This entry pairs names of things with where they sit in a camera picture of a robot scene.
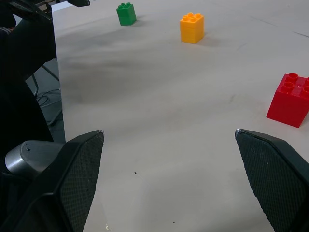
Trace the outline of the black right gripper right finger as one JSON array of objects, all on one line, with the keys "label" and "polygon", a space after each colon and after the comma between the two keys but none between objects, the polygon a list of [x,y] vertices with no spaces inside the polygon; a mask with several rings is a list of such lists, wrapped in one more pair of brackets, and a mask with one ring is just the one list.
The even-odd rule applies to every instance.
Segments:
[{"label": "black right gripper right finger", "polygon": [[309,164],[284,140],[235,131],[251,189],[276,232],[309,230]]}]

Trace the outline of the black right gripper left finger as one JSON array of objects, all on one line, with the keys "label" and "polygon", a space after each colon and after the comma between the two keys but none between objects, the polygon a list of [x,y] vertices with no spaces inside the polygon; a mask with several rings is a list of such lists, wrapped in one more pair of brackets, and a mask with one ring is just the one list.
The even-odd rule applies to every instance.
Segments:
[{"label": "black right gripper left finger", "polygon": [[9,151],[1,175],[3,232],[81,232],[95,195],[104,133],[64,143],[28,140]]}]

